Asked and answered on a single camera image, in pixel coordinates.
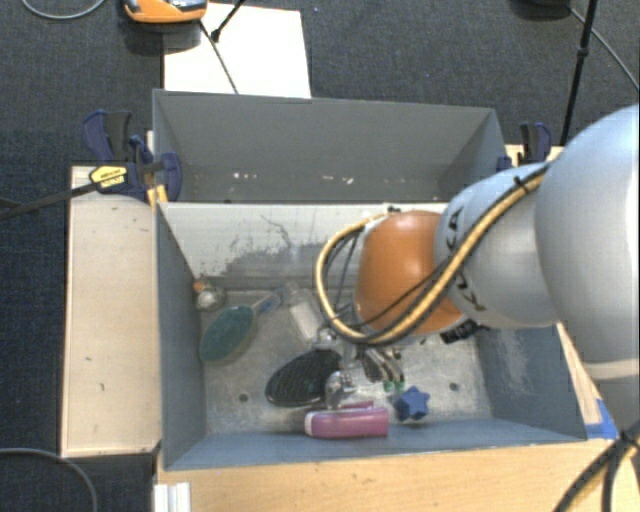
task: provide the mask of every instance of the yellow cable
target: yellow cable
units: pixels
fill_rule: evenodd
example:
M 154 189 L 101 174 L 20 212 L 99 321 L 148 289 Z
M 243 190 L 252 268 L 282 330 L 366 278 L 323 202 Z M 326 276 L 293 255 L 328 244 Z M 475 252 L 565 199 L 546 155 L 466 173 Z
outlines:
M 418 321 L 428 310 L 433 306 L 436 299 L 443 292 L 443 290 L 449 285 L 450 281 L 455 277 L 457 271 L 464 263 L 464 260 L 469 256 L 471 251 L 475 248 L 475 246 L 480 241 L 480 238 L 484 235 L 484 233 L 491 227 L 491 225 L 496 222 L 504 213 L 509 210 L 512 206 L 514 206 L 518 201 L 524 198 L 530 192 L 536 190 L 540 183 L 542 182 L 544 174 L 540 176 L 536 176 L 529 181 L 526 181 L 523 186 L 516 188 L 509 196 L 505 197 L 500 203 L 495 205 L 486 215 L 484 215 L 481 220 L 473 227 L 473 229 L 469 232 L 465 242 L 456 250 L 456 252 L 452 255 L 451 259 L 445 266 L 442 274 L 438 278 L 438 280 L 433 284 L 429 293 L 422 299 L 422 301 L 416 306 L 416 308 L 411 311 L 402 321 L 396 325 L 389 332 L 382 334 L 378 337 L 374 337 L 369 340 L 371 344 L 383 343 L 385 341 L 390 341 L 394 337 L 396 337 L 399 333 L 406 328 L 408 328 L 413 322 Z M 347 228 L 341 230 L 336 233 L 323 247 L 320 255 L 318 256 L 318 260 L 315 266 L 314 279 L 316 283 L 316 289 L 318 292 L 318 298 L 320 300 L 320 305 L 324 310 L 325 314 L 333 320 L 333 327 L 336 329 L 338 334 L 343 334 L 347 337 L 352 338 L 364 338 L 366 334 L 353 330 L 347 324 L 342 322 L 339 318 L 336 317 L 336 312 L 333 310 L 329 298 L 327 296 L 327 291 L 324 287 L 324 283 L 322 281 L 322 269 L 327 260 L 327 257 L 333 247 L 338 243 L 340 239 L 345 237 L 346 235 L 362 229 L 369 222 L 379 219 L 384 216 L 388 216 L 389 214 L 380 214 L 370 217 L 368 219 L 364 219 L 360 222 L 352 224 Z

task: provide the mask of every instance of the small bottle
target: small bottle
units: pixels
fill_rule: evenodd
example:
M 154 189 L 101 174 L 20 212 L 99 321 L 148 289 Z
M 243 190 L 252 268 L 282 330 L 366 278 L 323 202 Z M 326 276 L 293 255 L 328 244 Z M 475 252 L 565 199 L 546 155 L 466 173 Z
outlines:
M 227 294 L 223 288 L 214 286 L 210 279 L 201 277 L 193 283 L 196 293 L 196 309 L 198 311 L 215 311 L 226 301 Z

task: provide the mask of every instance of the white panel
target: white panel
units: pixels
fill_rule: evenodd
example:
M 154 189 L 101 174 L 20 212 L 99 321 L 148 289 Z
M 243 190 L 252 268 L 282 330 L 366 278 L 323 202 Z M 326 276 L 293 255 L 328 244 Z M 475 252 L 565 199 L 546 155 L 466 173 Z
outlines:
M 231 5 L 209 3 L 203 23 L 216 29 Z M 192 45 L 197 35 L 190 35 Z M 233 93 L 209 41 L 188 50 L 184 36 L 165 35 L 164 87 L 170 91 Z M 217 49 L 240 94 L 310 98 L 302 22 L 297 11 L 242 6 Z
M 90 169 L 74 168 L 73 186 Z M 150 452 L 160 439 L 152 229 L 141 201 L 71 201 L 63 456 Z
M 156 484 L 153 487 L 153 512 L 191 512 L 191 485 Z

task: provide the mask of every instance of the black wire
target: black wire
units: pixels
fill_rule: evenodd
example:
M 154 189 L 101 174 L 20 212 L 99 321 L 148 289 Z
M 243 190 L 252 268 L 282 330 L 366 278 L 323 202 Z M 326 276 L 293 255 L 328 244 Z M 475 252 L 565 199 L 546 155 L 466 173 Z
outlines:
M 495 208 L 498 204 L 500 204 L 507 197 L 509 197 L 511 194 L 513 194 L 517 189 L 520 189 L 520 188 L 524 187 L 525 190 L 527 190 L 526 189 L 526 184 L 529 181 L 534 180 L 534 179 L 538 178 L 539 176 L 543 175 L 547 171 L 548 168 L 549 168 L 549 164 L 544 165 L 543 167 L 541 167 L 541 168 L 537 169 L 536 171 L 532 172 L 524 180 L 519 180 L 518 182 L 516 182 L 513 186 L 511 186 L 509 189 L 507 189 L 502 195 L 500 195 L 491 205 L 489 205 L 489 207 L 484 211 L 484 213 L 482 215 L 480 215 L 480 217 L 478 219 L 476 219 L 476 221 L 471 225 L 471 227 L 467 230 L 467 232 L 464 234 L 464 236 L 462 237 L 461 241 L 459 242 L 458 247 L 461 247 L 462 245 L 464 245 L 467 242 L 471 232 L 486 217 L 486 215 L 488 215 L 489 212 L 491 210 L 493 210 L 493 208 Z M 486 235 L 487 232 L 488 232 L 488 230 L 480 235 L 477 243 L 479 243 L 482 240 L 482 238 Z M 336 243 L 336 247 L 340 242 L 342 242 L 343 240 L 347 239 L 348 236 L 349 235 L 345 235 L 345 237 L 343 237 L 342 240 L 337 242 Z M 331 256 L 332 252 L 333 252 L 333 250 L 330 251 L 329 256 L 327 257 L 327 261 L 325 262 L 325 268 L 323 268 L 323 272 L 322 272 L 323 279 L 325 279 L 325 276 L 328 273 L 328 271 L 326 269 L 326 264 L 329 262 L 329 259 L 330 259 L 330 256 Z M 457 253 L 457 250 L 452 252 L 448 256 L 448 258 L 445 261 L 443 261 L 436 268 L 436 270 L 432 274 L 427 276 L 427 277 L 428 278 L 432 278 L 434 280 L 437 280 L 436 278 L 439 277 L 442 274 L 443 270 L 448 266 L 448 264 L 451 262 L 453 257 L 456 255 L 456 253 Z M 464 263 L 471 256 L 471 254 L 472 254 L 472 251 L 463 260 L 461 265 L 464 265 Z M 373 346 L 375 346 L 375 347 L 384 347 L 384 346 L 392 345 L 393 343 L 396 343 L 400 339 L 404 338 L 405 336 L 408 336 L 411 332 L 413 332 L 418 326 L 420 326 L 433 313 L 433 310 L 444 299 L 445 295 L 449 292 L 449 289 L 450 289 L 451 285 L 453 284 L 453 281 L 454 281 L 456 275 L 457 274 L 454 274 L 454 276 L 449 280 L 447 285 L 442 289 L 440 294 L 438 294 L 438 296 L 434 300 L 432 306 L 425 312 L 424 315 L 422 315 L 420 318 L 416 319 L 410 325 L 405 327 L 400 333 L 398 333 L 395 336 L 393 336 L 393 338 L 391 338 L 389 340 L 386 340 L 384 342 L 374 343 Z M 412 301 L 412 303 L 402 313 L 400 313 L 390 324 L 385 326 L 383 329 L 378 330 L 378 331 L 374 331 L 374 332 L 372 332 L 370 334 L 367 334 L 367 335 L 364 335 L 362 337 L 357 337 L 356 338 L 356 337 L 352 337 L 352 336 L 348 336 L 348 335 L 343 334 L 342 332 L 340 332 L 340 329 L 338 327 L 336 327 L 335 322 L 334 322 L 335 318 L 329 318 L 326 315 L 326 313 L 325 313 L 323 308 L 322 308 L 322 314 L 325 317 L 325 320 L 327 321 L 327 323 L 329 324 L 329 327 L 331 327 L 334 331 L 338 332 L 340 334 L 341 338 L 343 338 L 346 341 L 349 341 L 351 343 L 357 344 L 357 345 L 368 345 L 371 340 L 373 340 L 373 339 L 375 339 L 375 338 L 377 338 L 379 336 L 383 336 L 383 335 L 387 334 L 392 329 L 394 329 L 398 324 L 400 324 L 416 308 L 416 306 L 422 301 L 422 299 L 431 291 L 432 287 L 433 287 L 433 282 L 431 284 L 429 284 L 428 286 L 425 286 L 424 289 L 421 291 L 421 293 L 415 298 L 415 300 Z
M 83 196 L 85 194 L 88 194 L 89 192 L 93 192 L 96 189 L 97 185 L 95 183 L 87 183 L 86 185 L 82 185 L 81 187 L 64 190 L 62 192 L 58 192 L 57 194 L 43 197 L 42 199 L 38 199 L 31 203 L 19 204 L 18 206 L 14 206 L 7 211 L 0 212 L 0 222 L 2 222 L 3 220 L 11 219 L 13 217 L 17 217 L 18 215 L 35 212 L 40 208 L 52 206 L 61 201 L 66 201 L 68 199 Z
M 0 197 L 0 208 L 15 208 L 16 206 L 20 206 L 21 204 L 22 203 L 18 203 L 17 201 L 12 201 L 11 199 Z
M 329 252 L 329 255 L 327 256 L 327 261 L 325 262 L 325 265 L 324 265 L 324 267 L 322 269 L 322 280 L 325 283 L 327 283 L 329 281 L 329 270 L 330 270 L 331 266 L 333 265 L 333 263 L 335 262 L 335 260 L 338 258 L 338 256 L 342 252 L 342 250 L 347 246 L 347 244 L 353 238 L 358 238 L 360 236 L 360 233 L 362 233 L 361 229 L 358 230 L 358 231 L 355 231 L 353 233 L 349 233 L 349 234 L 345 235 L 344 238 L 341 238 L 340 240 L 338 240 L 338 242 L 336 242 L 336 245 Z
M 640 420 L 634 423 L 626 431 L 623 431 L 620 437 L 607 447 L 589 466 L 571 484 L 571 487 L 564 494 L 560 503 L 553 509 L 553 512 L 566 512 L 571 507 L 575 498 L 580 494 L 582 489 L 598 474 L 598 472 L 609 464 L 607 474 L 605 475 L 604 485 L 602 488 L 602 510 L 611 510 L 611 498 L 613 490 L 613 482 L 616 472 L 624 455 L 633 445 L 629 439 L 636 439 L 640 435 Z
M 613 502 L 613 484 L 616 479 L 616 474 L 620 468 L 620 464 L 624 459 L 626 453 L 631 447 L 636 444 L 636 438 L 640 436 L 640 420 L 634 423 L 626 431 L 623 430 L 620 433 L 620 437 L 614 443 L 614 450 L 611 453 L 609 460 L 609 466 L 604 477 L 604 483 L 602 486 L 602 510 L 603 512 L 611 512 L 611 505 Z
M 207 40 L 211 44 L 211 48 L 213 48 L 213 51 L 215 52 L 216 56 L 218 57 L 218 61 L 220 62 L 220 65 L 222 66 L 222 70 L 224 71 L 224 74 L 227 75 L 227 80 L 229 80 L 229 84 L 231 85 L 231 88 L 233 89 L 233 92 L 235 94 L 239 94 L 238 93 L 238 88 L 236 87 L 236 84 L 233 81 L 233 78 L 231 78 L 231 74 L 229 73 L 229 70 L 227 69 L 227 66 L 224 63 L 224 59 L 222 58 L 222 55 L 220 55 L 220 52 L 218 51 L 218 45 L 216 44 L 216 42 L 211 37 L 211 34 L 209 34 L 209 32 L 207 32 L 207 27 L 204 26 L 204 23 L 202 23 L 202 20 L 198 20 L 198 26 L 200 27 L 200 30 L 202 31 L 204 36 L 207 38 Z
M 338 309 L 338 303 L 340 302 L 340 297 L 342 296 L 342 289 L 344 287 L 344 281 L 347 278 L 347 270 L 349 268 L 349 263 L 351 262 L 351 258 L 353 257 L 353 252 L 356 249 L 356 245 L 358 244 L 358 238 L 360 238 L 360 233 L 357 233 L 356 236 L 353 237 L 351 242 L 351 247 L 349 248 L 349 253 L 347 254 L 347 258 L 344 262 L 344 266 L 342 267 L 342 275 L 340 276 L 340 283 L 338 284 L 338 292 L 336 294 L 335 302 L 333 303 L 333 309 Z
M 593 26 L 593 20 L 596 15 L 597 6 L 598 0 L 589 0 L 589 5 L 587 6 L 587 15 L 585 17 L 584 27 L 582 29 L 582 36 L 580 37 L 580 44 L 578 45 L 576 66 L 573 72 L 573 80 L 571 82 L 571 92 L 569 93 L 569 101 L 567 102 L 567 108 L 564 114 L 562 134 L 560 135 L 561 146 L 566 146 L 567 140 L 569 139 L 569 129 L 571 128 L 573 110 L 575 108 L 576 99 L 578 97 L 580 78 L 582 77 L 582 68 L 584 67 L 584 61 L 587 58 L 587 55 L 589 55 L 589 39 L 591 38 L 591 28 Z
M 391 304 L 389 304 L 386 308 L 384 308 L 382 311 L 380 311 L 378 314 L 376 314 L 375 316 L 369 318 L 368 320 L 363 320 L 360 323 L 357 324 L 353 324 L 350 325 L 349 327 L 351 328 L 356 328 L 356 329 L 360 329 L 362 327 L 364 327 L 367 324 L 370 324 L 371 322 L 375 322 L 376 320 L 382 318 L 384 315 L 386 315 L 389 311 L 391 311 L 393 308 L 395 308 L 398 304 L 400 304 L 403 300 L 405 300 L 407 297 L 409 297 L 409 295 L 411 295 L 413 292 L 415 292 L 417 289 L 426 286 L 427 283 L 431 280 L 433 280 L 433 278 L 435 277 L 436 273 L 440 273 L 442 271 L 444 267 L 444 262 L 440 263 L 435 270 L 433 270 L 431 273 L 429 273 L 427 276 L 423 277 L 420 281 L 418 281 L 415 285 L 413 285 L 411 288 L 409 288 L 406 292 L 404 292 L 402 295 L 400 295 L 400 297 L 398 297 L 396 300 L 394 300 Z
M 2 455 L 28 455 L 32 457 L 43 457 L 45 459 L 51 459 L 55 462 L 66 464 L 82 479 L 89 490 L 89 494 L 91 494 L 91 510 L 93 512 L 98 512 L 98 495 L 96 493 L 96 488 L 93 485 L 93 482 L 91 482 L 89 476 L 75 462 L 65 459 L 64 457 L 60 457 L 53 452 L 38 450 L 35 448 L 0 448 L 0 456 Z
M 579 14 L 573 7 L 569 7 L 569 11 L 571 12 L 571 14 L 573 14 L 576 19 L 578 21 L 580 21 L 583 25 L 585 24 L 586 20 L 584 19 L 584 16 L 582 16 L 581 14 Z M 613 59 L 618 63 L 618 65 L 620 66 L 620 68 L 622 69 L 622 72 L 627 75 L 627 78 L 629 80 L 631 80 L 631 83 L 633 84 L 633 86 L 635 87 L 637 92 L 640 92 L 640 86 L 638 85 L 638 82 L 636 81 L 636 79 L 633 77 L 633 75 L 631 74 L 631 71 L 629 71 L 629 68 L 625 65 L 624 62 L 622 62 L 622 59 L 618 56 L 618 54 L 615 52 L 615 50 L 611 47 L 611 45 L 609 43 L 607 43 L 607 41 L 604 40 L 604 38 L 602 37 L 602 35 L 600 34 L 600 32 L 598 32 L 595 28 L 591 28 L 591 32 L 593 33 L 593 35 L 595 36 L 595 38 L 600 41 L 600 43 L 602 44 L 602 46 L 604 46 L 604 48 L 609 52 L 609 54 L 611 55 L 611 57 L 613 57 Z
M 220 26 L 217 29 L 215 29 L 213 32 L 211 32 L 211 39 L 213 41 L 217 43 L 220 40 L 220 36 L 222 35 L 222 29 L 227 26 L 227 23 L 231 21 L 231 18 L 235 16 L 236 12 L 238 12 L 238 9 L 240 9 L 240 7 L 244 2 L 245 0 L 238 0 L 236 2 L 236 5 L 233 6 L 233 9 L 231 9 L 231 12 L 229 12 L 229 14 L 227 14 L 227 17 L 224 20 L 222 20 L 222 23 L 220 23 Z
M 75 13 L 75 14 L 49 14 L 47 12 L 39 11 L 38 9 L 33 7 L 27 0 L 22 0 L 22 5 L 24 5 L 27 9 L 29 9 L 29 11 L 31 11 L 36 16 L 39 16 L 40 18 L 43 18 L 45 20 L 50 20 L 50 21 L 71 21 L 71 20 L 77 20 L 79 18 L 87 16 L 88 14 L 91 14 L 93 11 L 98 9 L 103 3 L 105 3 L 105 1 L 106 0 L 98 0 L 91 7 L 85 9 L 84 11 L 80 11 L 78 13 Z

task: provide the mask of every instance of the orange object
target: orange object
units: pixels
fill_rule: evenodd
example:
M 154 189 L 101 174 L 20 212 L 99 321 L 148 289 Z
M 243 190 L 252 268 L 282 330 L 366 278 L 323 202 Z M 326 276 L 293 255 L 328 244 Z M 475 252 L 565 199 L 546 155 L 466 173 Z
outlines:
M 439 220 L 438 213 L 403 212 L 383 220 L 369 233 L 362 248 L 354 301 L 362 321 L 375 318 L 435 270 L 433 245 Z M 386 327 L 419 291 L 369 325 L 376 330 Z M 414 334 L 441 331 L 461 317 L 453 302 L 445 298 Z
M 124 0 L 124 10 L 140 23 L 183 23 L 201 19 L 207 0 Z

